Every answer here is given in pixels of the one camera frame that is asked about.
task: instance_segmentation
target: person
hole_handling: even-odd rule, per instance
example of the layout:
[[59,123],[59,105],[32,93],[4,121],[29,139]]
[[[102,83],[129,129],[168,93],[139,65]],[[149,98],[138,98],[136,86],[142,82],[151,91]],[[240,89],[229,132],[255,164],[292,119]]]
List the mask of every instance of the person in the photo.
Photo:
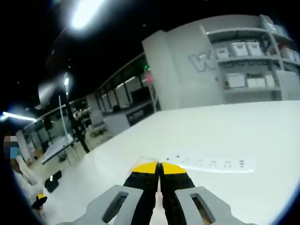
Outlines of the person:
[[[10,164],[13,168],[15,179],[26,197],[28,203],[32,206],[36,201],[36,197],[43,194],[43,183],[34,172],[28,168],[20,155],[10,159]],[[34,209],[34,211],[42,216],[42,207]]]

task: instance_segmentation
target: desk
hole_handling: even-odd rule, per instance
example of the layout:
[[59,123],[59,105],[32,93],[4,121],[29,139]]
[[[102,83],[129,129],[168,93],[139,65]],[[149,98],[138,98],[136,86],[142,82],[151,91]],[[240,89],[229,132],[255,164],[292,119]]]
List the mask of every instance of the desk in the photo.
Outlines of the desk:
[[47,148],[47,151],[42,155],[42,164],[45,164],[58,153],[69,147],[75,142],[75,139],[68,134],[67,136],[59,138],[56,142]]
[[[300,101],[158,112],[63,171],[58,188],[47,194],[47,203],[55,203],[56,209],[48,223],[83,215],[89,202],[111,186],[123,185],[141,156],[160,160],[184,150],[191,156],[255,157],[257,166],[251,173],[187,172],[195,186],[227,202],[244,223],[270,224],[300,179],[299,134]],[[163,209],[154,209],[150,224],[167,224]]]

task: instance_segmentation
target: office area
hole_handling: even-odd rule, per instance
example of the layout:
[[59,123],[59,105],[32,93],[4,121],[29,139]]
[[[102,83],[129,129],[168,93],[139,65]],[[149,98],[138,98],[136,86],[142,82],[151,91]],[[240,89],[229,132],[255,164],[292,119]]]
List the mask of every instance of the office area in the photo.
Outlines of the office area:
[[[46,179],[62,171],[59,185],[44,191],[47,223],[77,220],[151,161],[186,169],[244,223],[275,221],[300,175],[299,53],[283,26],[264,15],[224,15],[157,30],[141,43],[143,54],[70,102],[84,115],[90,152],[63,105],[22,131],[27,148],[45,149],[32,169]],[[43,164],[55,143],[66,154]],[[64,155],[70,162],[59,162]],[[159,191],[151,225],[168,224]]]

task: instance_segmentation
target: black ceiling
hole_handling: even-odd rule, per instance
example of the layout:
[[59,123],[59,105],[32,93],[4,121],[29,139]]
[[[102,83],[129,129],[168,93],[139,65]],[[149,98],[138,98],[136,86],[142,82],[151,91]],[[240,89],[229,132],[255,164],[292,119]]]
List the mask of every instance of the black ceiling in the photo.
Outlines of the black ceiling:
[[282,10],[281,3],[273,1],[105,0],[90,32],[74,34],[65,30],[64,41],[58,43],[59,63],[46,68],[51,46],[66,27],[74,2],[63,0],[53,4],[49,0],[31,0],[13,7],[16,20],[8,28],[12,35],[6,56],[9,70],[6,70],[7,80],[2,83],[2,90],[10,88],[9,94],[3,94],[2,110],[14,105],[35,107],[39,104],[38,82],[51,75],[50,71],[68,69],[68,66],[75,80],[71,100],[93,92],[140,54],[143,51],[141,41],[157,30],[170,30],[198,19],[225,14],[265,14],[288,21],[282,17],[285,13],[278,14]]

